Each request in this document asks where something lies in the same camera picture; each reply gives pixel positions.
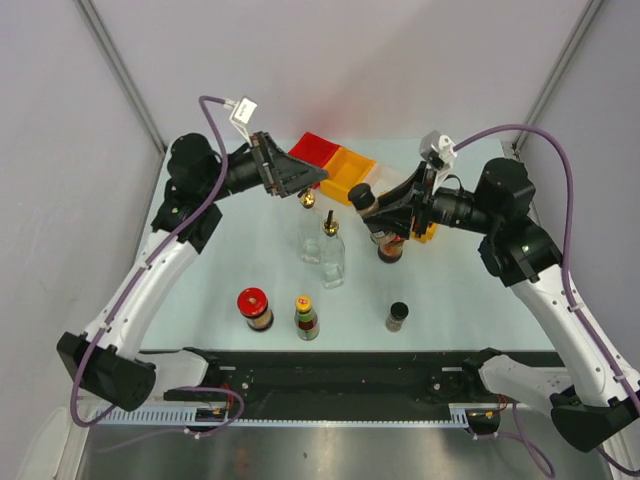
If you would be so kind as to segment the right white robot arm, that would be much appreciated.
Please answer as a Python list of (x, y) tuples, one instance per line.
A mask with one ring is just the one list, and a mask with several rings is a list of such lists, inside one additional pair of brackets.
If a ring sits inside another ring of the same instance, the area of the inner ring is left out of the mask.
[(615, 351), (600, 351), (603, 332), (572, 280), (562, 276), (562, 253), (528, 216), (535, 187), (526, 168), (516, 160), (492, 159), (472, 192), (437, 185), (437, 174), (421, 162), (394, 189), (376, 196), (362, 183), (348, 199), (378, 244), (423, 233), (431, 224), (481, 234), (478, 251), (486, 270), (533, 314), (569, 379), (554, 380), (486, 348), (464, 362), (463, 393), (473, 401), (504, 394), (549, 417), (575, 449), (598, 448), (638, 419), (639, 373)]

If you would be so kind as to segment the black lid spice jar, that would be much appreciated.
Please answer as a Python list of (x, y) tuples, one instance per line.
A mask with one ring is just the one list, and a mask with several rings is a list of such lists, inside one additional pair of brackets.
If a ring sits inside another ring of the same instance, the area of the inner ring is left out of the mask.
[(361, 216), (368, 215), (378, 208), (377, 198), (368, 183), (355, 185), (348, 193), (348, 200)]
[(394, 302), (385, 321), (385, 327), (389, 332), (398, 332), (409, 315), (409, 308), (404, 302)]

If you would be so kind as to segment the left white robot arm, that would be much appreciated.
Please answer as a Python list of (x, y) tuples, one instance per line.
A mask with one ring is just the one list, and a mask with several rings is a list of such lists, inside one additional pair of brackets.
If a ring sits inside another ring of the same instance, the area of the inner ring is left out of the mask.
[(170, 146), (167, 170), (164, 200), (137, 263), (84, 331), (66, 332), (57, 343), (73, 380), (73, 398), (85, 390), (134, 411), (150, 396), (181, 387), (202, 400), (214, 397), (221, 376), (203, 355), (188, 349), (141, 354), (151, 321), (221, 221), (217, 201), (257, 186), (285, 198), (328, 177), (326, 170), (283, 151), (265, 132), (231, 154), (214, 150), (201, 134), (185, 134)]

